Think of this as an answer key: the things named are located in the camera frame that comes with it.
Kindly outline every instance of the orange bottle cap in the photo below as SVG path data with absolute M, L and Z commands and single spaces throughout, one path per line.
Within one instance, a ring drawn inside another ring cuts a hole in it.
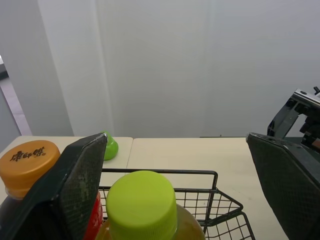
M 29 141 L 9 150 L 0 158 L 0 177 L 7 193 L 23 198 L 59 157 L 58 147 L 46 140 Z

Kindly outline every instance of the beige table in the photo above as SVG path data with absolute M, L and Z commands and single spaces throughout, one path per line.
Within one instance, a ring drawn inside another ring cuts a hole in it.
M 217 187 L 244 205 L 257 240 L 288 239 L 264 197 L 245 138 L 137 138 L 127 167 L 214 170 Z M 212 183 L 203 176 L 167 177 L 176 188 Z
M 17 137 L 3 152 L 0 153 L 0 158 L 11 148 L 23 144 L 25 142 L 34 140 L 48 140 L 57 145 L 60 153 L 63 152 L 65 147 L 82 137 L 77 136 L 19 136 Z M 132 137 L 114 137 L 119 145 L 119 151 L 115 158 L 109 161 L 104 161 L 103 168 L 126 168 L 128 164 L 128 159 L 133 143 Z M 101 174 L 101 185 L 112 185 L 117 179 L 119 179 L 123 174 L 121 173 L 111 173 L 111 174 Z M 0 180 L 0 203 L 2 203 L 7 194 L 5 192 L 5 186 L 2 180 Z

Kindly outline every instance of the bottle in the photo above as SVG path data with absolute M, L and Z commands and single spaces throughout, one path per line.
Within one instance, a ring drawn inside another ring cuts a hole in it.
M 106 212 L 96 240 L 205 240 L 197 220 L 177 205 L 169 180 L 153 171 L 120 178 L 106 197 Z
M 59 149 L 53 142 L 36 140 L 20 144 L 0 158 L 0 177 L 8 194 L 0 206 L 0 227 L 19 206 L 32 185 L 59 157 Z

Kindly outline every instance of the bottle cap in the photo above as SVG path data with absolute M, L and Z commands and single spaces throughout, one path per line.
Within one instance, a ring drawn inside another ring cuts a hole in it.
M 110 135 L 107 131 L 102 131 L 102 134 L 107 134 L 108 136 L 108 142 L 106 143 L 105 152 L 103 159 L 105 161 L 113 159 L 119 150 L 118 143 L 115 141 L 115 139 Z
M 23 198 L 59 157 L 58 147 L 46 140 L 29 141 L 9 150 L 0 158 L 0 177 L 7 193 Z
M 106 197 L 106 212 L 112 239 L 171 240 L 177 230 L 175 191 L 153 171 L 136 171 L 115 182 Z

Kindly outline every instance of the metal wire basket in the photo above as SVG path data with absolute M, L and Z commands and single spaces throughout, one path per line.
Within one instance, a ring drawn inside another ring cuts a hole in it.
M 106 169 L 103 173 L 132 173 L 141 169 Z M 255 240 L 243 205 L 217 189 L 218 174 L 208 170 L 144 169 L 165 175 L 206 175 L 211 188 L 174 188 L 177 204 L 188 210 L 202 226 L 207 240 Z M 99 186 L 103 218 L 108 218 L 106 197 L 111 186 Z

